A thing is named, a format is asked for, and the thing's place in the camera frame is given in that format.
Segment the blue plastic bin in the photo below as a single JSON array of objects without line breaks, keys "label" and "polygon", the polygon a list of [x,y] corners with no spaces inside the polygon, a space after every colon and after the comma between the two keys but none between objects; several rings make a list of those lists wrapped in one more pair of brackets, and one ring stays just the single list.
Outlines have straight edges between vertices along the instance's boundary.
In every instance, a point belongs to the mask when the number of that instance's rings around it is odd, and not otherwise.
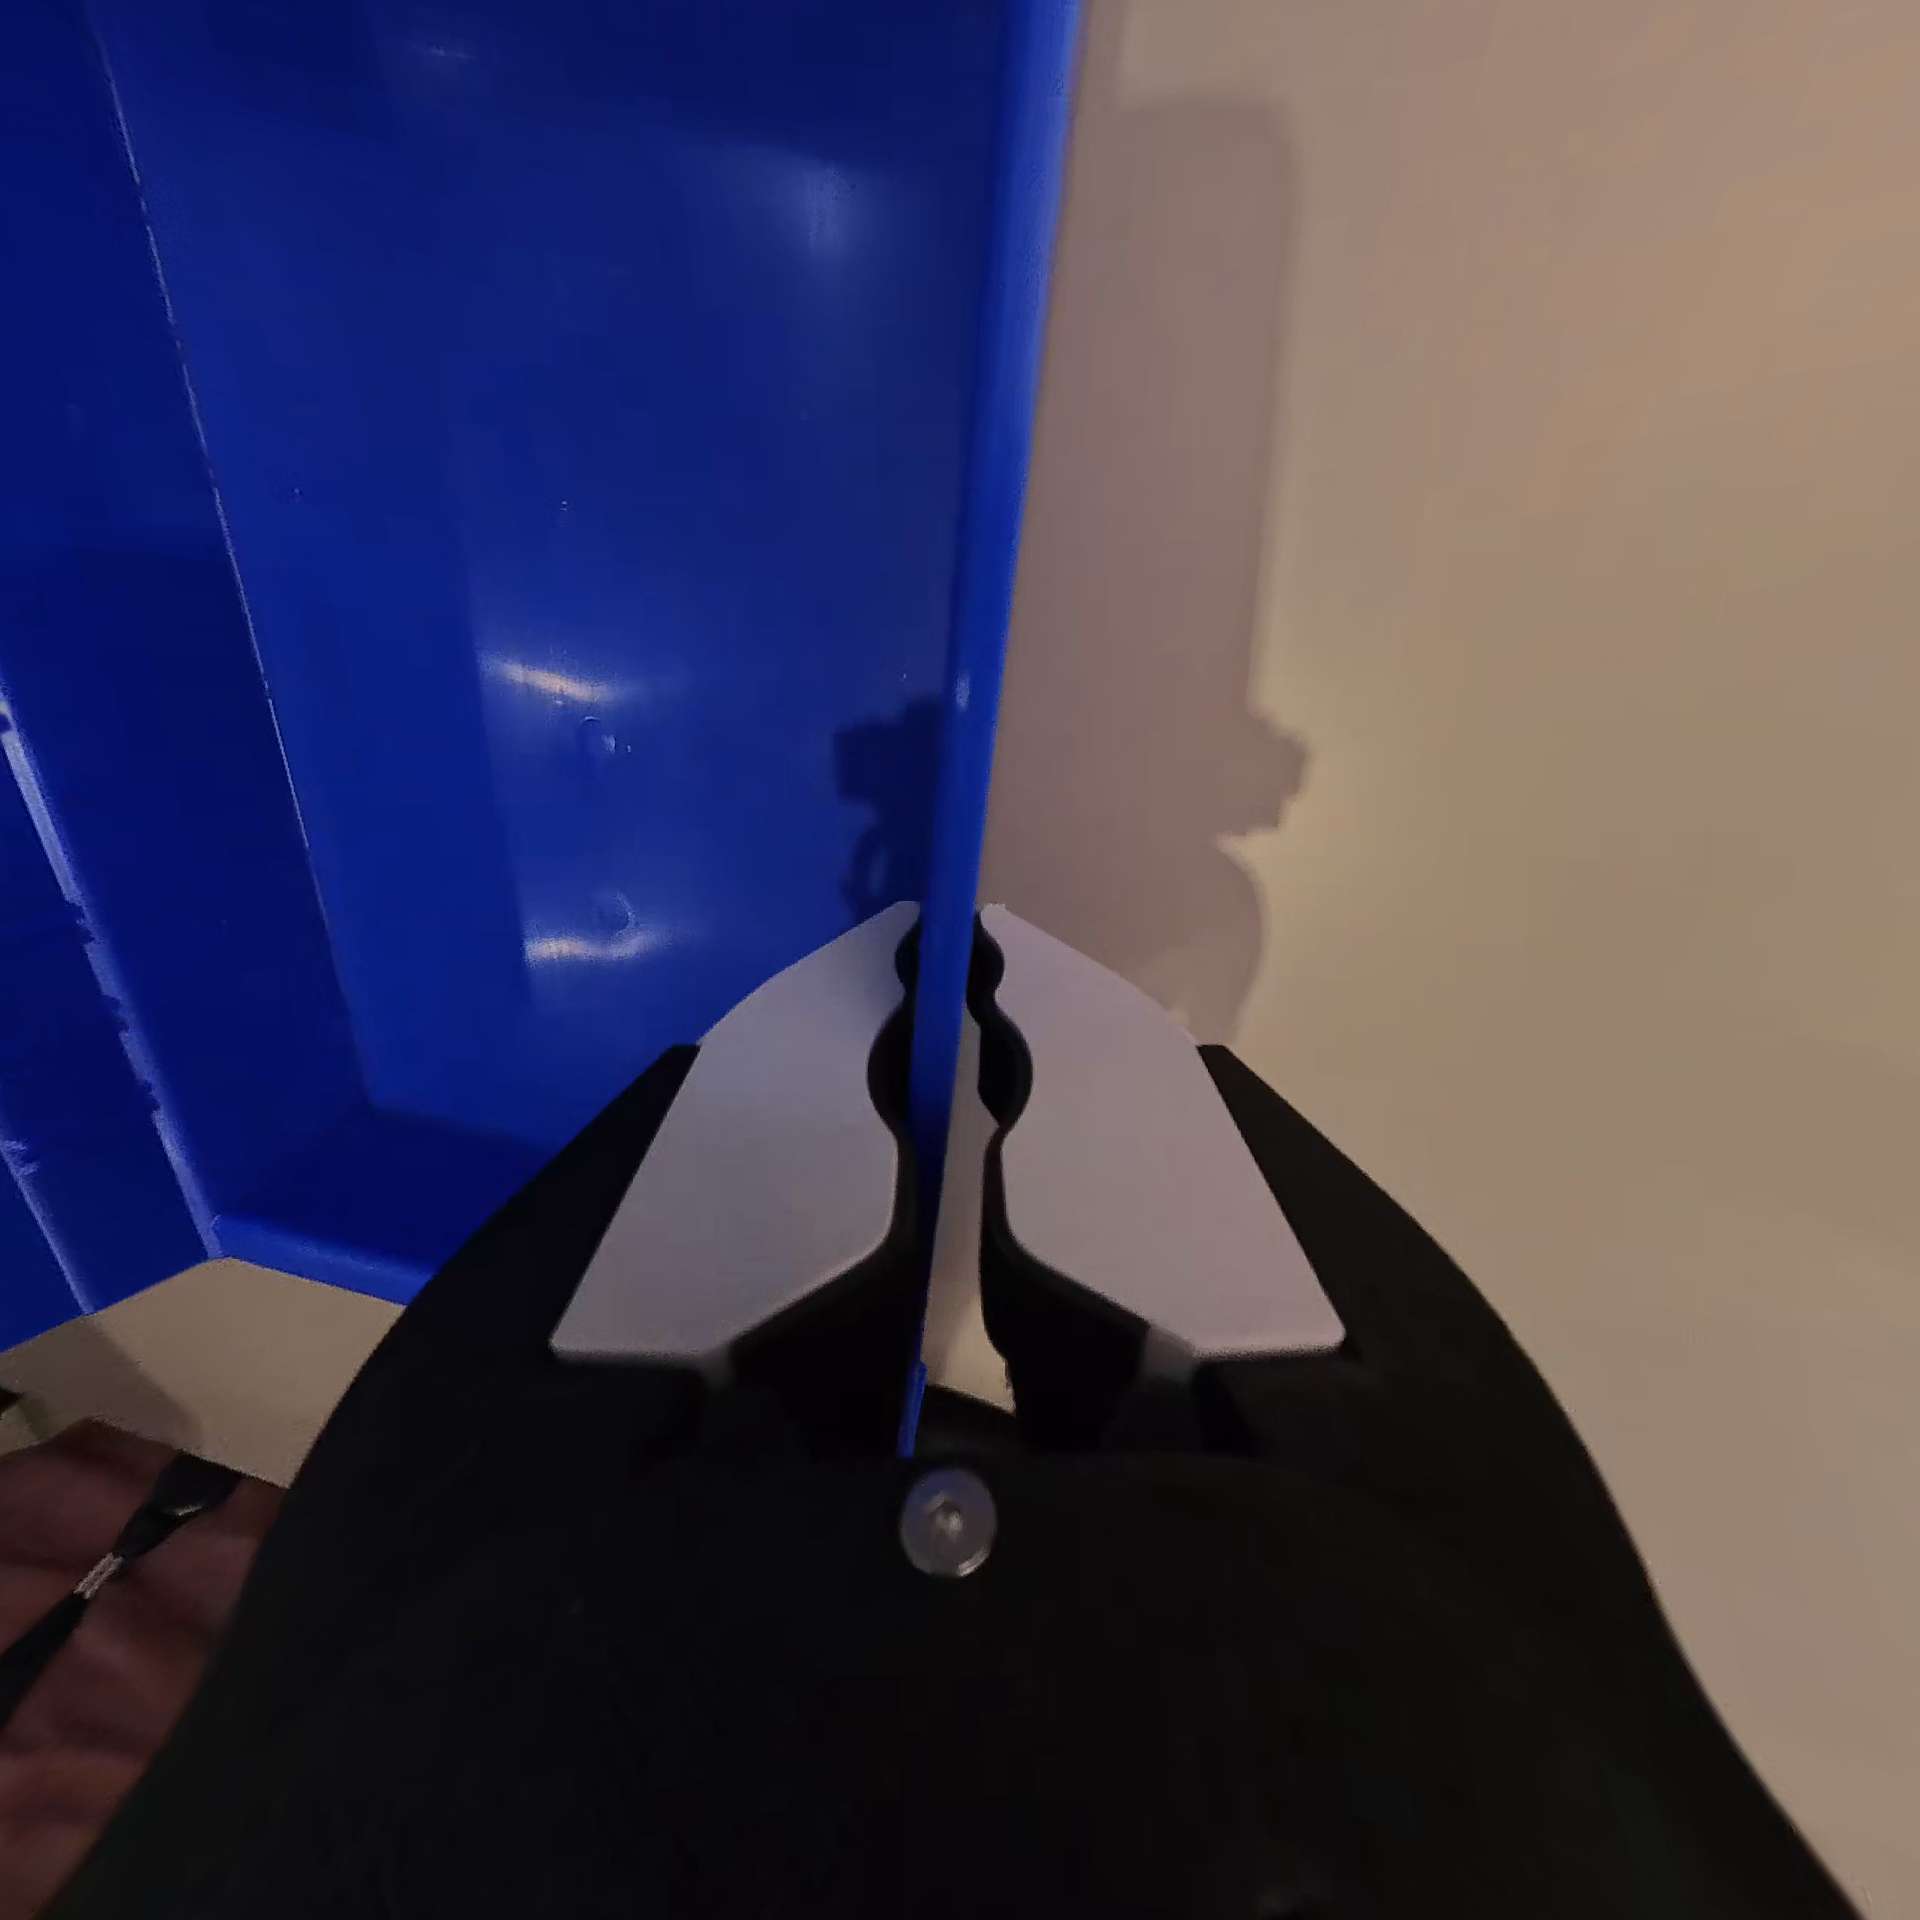
[{"label": "blue plastic bin", "polygon": [[3,1345],[376,1304],[816,951],[921,1395],[1080,2],[3,2]]}]

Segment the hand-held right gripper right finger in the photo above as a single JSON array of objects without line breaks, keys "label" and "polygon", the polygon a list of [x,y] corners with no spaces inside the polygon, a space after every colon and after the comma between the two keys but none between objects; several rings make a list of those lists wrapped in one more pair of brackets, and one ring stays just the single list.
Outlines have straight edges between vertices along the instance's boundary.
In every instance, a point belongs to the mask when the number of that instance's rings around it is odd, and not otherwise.
[{"label": "hand-held right gripper right finger", "polygon": [[977,1293],[1010,1373],[1186,1379],[1344,1345],[1200,1040],[1151,993],[988,904],[976,1026],[995,1121]]}]

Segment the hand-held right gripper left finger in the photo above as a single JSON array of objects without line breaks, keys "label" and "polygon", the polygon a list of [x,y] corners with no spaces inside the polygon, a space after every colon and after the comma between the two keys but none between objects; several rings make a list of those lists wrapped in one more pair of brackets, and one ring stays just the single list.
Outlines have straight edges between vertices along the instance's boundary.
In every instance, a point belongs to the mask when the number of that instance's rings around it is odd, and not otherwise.
[{"label": "hand-held right gripper left finger", "polygon": [[553,1328],[559,1359],[714,1373],[739,1338],[882,1251],[916,1174],[875,1061],[910,996],[918,920],[916,902],[878,908],[697,1040]]}]

